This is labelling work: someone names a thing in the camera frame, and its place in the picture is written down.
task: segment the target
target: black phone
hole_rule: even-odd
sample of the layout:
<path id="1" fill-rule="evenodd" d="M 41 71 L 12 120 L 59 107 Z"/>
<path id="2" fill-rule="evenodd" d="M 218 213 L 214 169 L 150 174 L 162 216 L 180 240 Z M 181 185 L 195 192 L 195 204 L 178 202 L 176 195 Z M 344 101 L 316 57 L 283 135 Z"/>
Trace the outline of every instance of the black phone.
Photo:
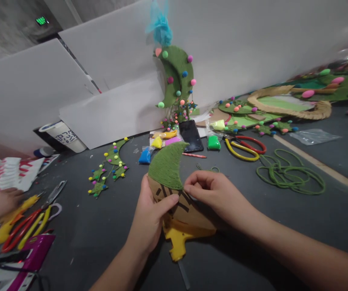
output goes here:
<path id="1" fill-rule="evenodd" d="M 202 141 L 199 137 L 194 120 L 180 122 L 179 133 L 181 134 L 183 141 L 189 143 L 185 148 L 185 152 L 199 152 L 203 150 Z"/>

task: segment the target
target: green exit sign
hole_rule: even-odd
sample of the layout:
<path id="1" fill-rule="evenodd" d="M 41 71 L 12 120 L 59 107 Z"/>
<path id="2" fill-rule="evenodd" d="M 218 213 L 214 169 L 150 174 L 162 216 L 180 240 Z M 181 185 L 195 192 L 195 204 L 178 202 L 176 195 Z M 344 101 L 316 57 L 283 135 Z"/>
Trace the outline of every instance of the green exit sign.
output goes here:
<path id="1" fill-rule="evenodd" d="M 44 25 L 44 24 L 46 24 L 46 23 L 49 23 L 49 21 L 45 18 L 45 17 L 40 17 L 40 18 L 37 18 L 36 19 L 36 22 L 37 22 L 37 24 L 39 25 L 39 26 L 42 26 L 42 25 Z"/>

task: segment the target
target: paper cup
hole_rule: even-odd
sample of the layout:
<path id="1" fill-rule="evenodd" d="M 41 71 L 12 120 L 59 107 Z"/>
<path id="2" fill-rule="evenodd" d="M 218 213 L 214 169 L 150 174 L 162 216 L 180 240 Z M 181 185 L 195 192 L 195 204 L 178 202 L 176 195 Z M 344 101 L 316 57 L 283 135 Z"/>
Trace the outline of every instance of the paper cup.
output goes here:
<path id="1" fill-rule="evenodd" d="M 62 121 L 49 123 L 39 129 L 39 132 L 46 132 L 54 137 L 57 141 L 67 146 L 74 152 L 82 152 L 86 145 L 74 134 L 74 132 Z"/>

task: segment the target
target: red and yellow scissors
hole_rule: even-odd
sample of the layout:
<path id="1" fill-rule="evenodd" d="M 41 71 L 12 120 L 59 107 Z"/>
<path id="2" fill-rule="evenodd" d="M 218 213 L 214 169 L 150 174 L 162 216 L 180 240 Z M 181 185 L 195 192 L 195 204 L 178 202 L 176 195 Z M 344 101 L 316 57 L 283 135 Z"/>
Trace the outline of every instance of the red and yellow scissors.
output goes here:
<path id="1" fill-rule="evenodd" d="M 10 236 L 8 237 L 8 239 L 6 240 L 6 242 L 4 243 L 4 245 L 2 247 L 2 253 L 7 253 L 7 252 L 10 252 L 11 250 L 13 250 L 21 239 L 22 240 L 18 245 L 18 249 L 22 249 L 23 246 L 25 245 L 26 241 L 31 236 L 36 236 L 39 233 L 41 233 L 41 231 L 44 229 L 44 227 L 46 225 L 46 222 L 49 220 L 50 210 L 52 208 L 52 203 L 57 198 L 58 194 L 60 194 L 60 192 L 64 188 L 66 182 L 67 182 L 66 180 L 61 181 L 60 184 L 58 184 L 57 187 L 54 188 L 52 193 L 49 195 L 45 204 L 43 204 L 40 209 L 38 209 L 37 211 L 32 213 L 29 217 L 27 217 L 25 220 L 23 220 L 13 230 L 13 232 L 10 234 Z M 41 221 L 40 226 L 34 232 L 34 234 L 31 235 L 33 233 L 33 231 L 35 230 L 35 228 L 37 227 L 37 225 L 40 223 L 40 221 Z"/>
<path id="2" fill-rule="evenodd" d="M 250 162 L 254 162 L 257 161 L 259 159 L 259 155 L 260 154 L 265 154 L 266 153 L 266 146 L 258 141 L 257 139 L 254 139 L 252 137 L 246 137 L 243 135 L 236 135 L 236 136 L 230 136 L 227 134 L 224 134 L 224 139 L 225 139 L 225 143 L 226 146 L 228 147 L 229 151 L 237 158 L 242 159 L 242 160 L 246 160 L 246 161 L 250 161 Z M 252 141 L 256 144 L 258 144 L 261 147 L 261 150 L 257 150 L 254 147 L 250 146 L 248 143 L 246 143 L 245 141 L 242 140 L 247 140 L 247 141 Z M 232 146 L 235 146 L 241 150 L 244 150 L 248 153 L 250 153 L 251 155 L 253 155 L 253 158 L 248 158 L 246 156 L 242 156 L 240 154 L 238 154 L 237 152 L 235 152 L 232 148 Z"/>

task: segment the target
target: green cord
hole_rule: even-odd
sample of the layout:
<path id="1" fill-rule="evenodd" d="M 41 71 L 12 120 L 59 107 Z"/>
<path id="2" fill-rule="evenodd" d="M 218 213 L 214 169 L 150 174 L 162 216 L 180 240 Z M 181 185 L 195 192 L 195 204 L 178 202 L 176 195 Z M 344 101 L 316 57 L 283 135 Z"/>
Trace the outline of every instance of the green cord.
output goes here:
<path id="1" fill-rule="evenodd" d="M 197 168 L 201 171 L 203 171 L 202 167 L 201 167 L 201 164 L 200 163 L 197 163 Z M 210 170 L 206 170 L 206 171 L 210 171 L 210 172 L 215 172 L 215 173 L 219 173 L 220 172 L 220 169 L 217 168 L 217 167 L 212 167 Z"/>
<path id="2" fill-rule="evenodd" d="M 295 159 L 298 160 L 300 166 L 293 166 L 289 160 L 286 158 L 283 158 L 278 154 L 278 151 L 286 152 L 293 156 Z M 260 179 L 262 179 L 264 182 L 277 186 L 281 189 L 291 189 L 295 192 L 307 194 L 307 195 L 319 195 L 325 192 L 326 184 L 325 181 L 322 179 L 322 177 L 314 172 L 313 170 L 304 167 L 301 159 L 299 157 L 289 151 L 283 150 L 283 149 L 277 149 L 274 151 L 274 154 L 276 157 L 278 157 L 280 160 L 285 161 L 288 165 L 282 166 L 281 161 L 277 158 L 271 157 L 271 156 L 263 156 L 260 155 L 260 161 L 264 165 L 263 167 L 258 167 L 256 169 L 256 174 L 259 176 Z M 268 178 L 262 176 L 260 174 L 261 169 L 268 170 Z M 298 171 L 306 175 L 306 179 L 302 179 L 299 176 L 290 174 L 288 172 L 290 171 Z M 314 192 L 307 189 L 304 189 L 304 186 L 306 183 L 308 183 L 311 179 L 315 180 L 319 186 L 321 187 L 320 191 Z"/>

